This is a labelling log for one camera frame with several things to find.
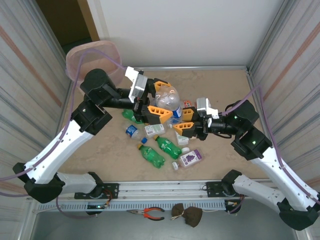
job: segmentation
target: pliers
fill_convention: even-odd
[[[157,211],[161,211],[161,212],[165,211],[160,207],[153,206],[150,208],[145,208],[144,210],[138,210],[138,209],[127,210],[127,212],[132,213],[132,214],[143,215],[145,218],[150,219],[152,221],[161,221],[161,220],[165,219],[163,216],[162,217],[150,216],[147,212],[150,212],[152,210],[157,210]]]

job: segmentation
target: blue bottle cap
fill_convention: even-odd
[[[142,140],[141,140],[141,142],[142,142],[143,144],[145,144],[147,141],[148,141],[148,139],[147,139],[146,137],[142,138]]]

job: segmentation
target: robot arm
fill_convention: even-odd
[[[34,159],[25,164],[19,162],[13,167],[16,174],[30,169],[19,178],[31,197],[40,203],[47,203],[60,194],[80,192],[96,198],[102,193],[103,181],[94,172],[80,175],[57,171],[112,119],[104,107],[131,109],[137,121],[150,124],[164,123],[173,115],[171,111],[149,106],[148,94],[154,97],[159,87],[170,86],[169,83],[146,78],[142,72],[131,67],[127,68],[125,76],[132,81],[130,89],[116,88],[101,69],[90,71],[80,85],[85,93],[84,100],[72,113],[65,134],[62,130]],[[40,164],[36,164],[46,155]]]
[[[237,103],[227,106],[226,110]],[[263,169],[279,189],[264,186],[232,170],[222,179],[226,192],[247,195],[269,206],[295,230],[303,230],[316,221],[320,205],[314,199],[319,200],[320,194],[298,177],[283,160],[281,166],[271,141],[253,126],[259,115],[248,100],[226,116],[212,109],[207,98],[197,99],[197,110],[189,107],[182,112],[186,122],[173,126],[180,135],[197,137],[202,141],[208,134],[223,138],[231,138],[233,135],[231,145],[234,150]],[[283,168],[311,197],[290,179]]]

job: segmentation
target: beige floor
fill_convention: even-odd
[[[149,78],[159,78],[170,82],[183,100],[195,102],[199,97],[209,98],[213,108],[223,111],[228,104],[242,99],[249,91],[245,72],[242,70],[206,71],[150,71]],[[119,87],[130,86],[124,80]],[[75,106],[82,101],[76,91]],[[190,142],[190,149],[200,149],[205,159],[188,169],[174,171],[172,159],[161,151],[151,138],[147,142],[166,162],[160,169],[153,167],[137,149],[137,142],[130,139],[122,125],[126,120],[119,109],[107,109],[113,119],[90,141],[79,148],[60,168],[61,172],[83,174],[96,172],[103,181],[170,181],[170,180],[216,180],[221,179],[231,169],[241,171],[250,178],[266,178],[254,164],[239,156],[230,145],[231,139],[209,135],[205,141]],[[177,143],[172,129],[164,134]]]

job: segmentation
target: bottle cap on floor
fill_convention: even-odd
[[[183,154],[185,154],[187,152],[190,152],[190,148],[184,147],[184,148],[181,149],[181,151],[182,151]]]
[[[175,171],[177,171],[177,170],[179,169],[179,166],[178,166],[178,164],[177,164],[175,161],[172,163],[172,167],[173,167],[173,169],[174,169]]]
[[[147,139],[146,137],[142,138],[142,140],[141,140],[141,142],[142,142],[143,144],[145,144],[147,141],[148,141],[148,139]]]

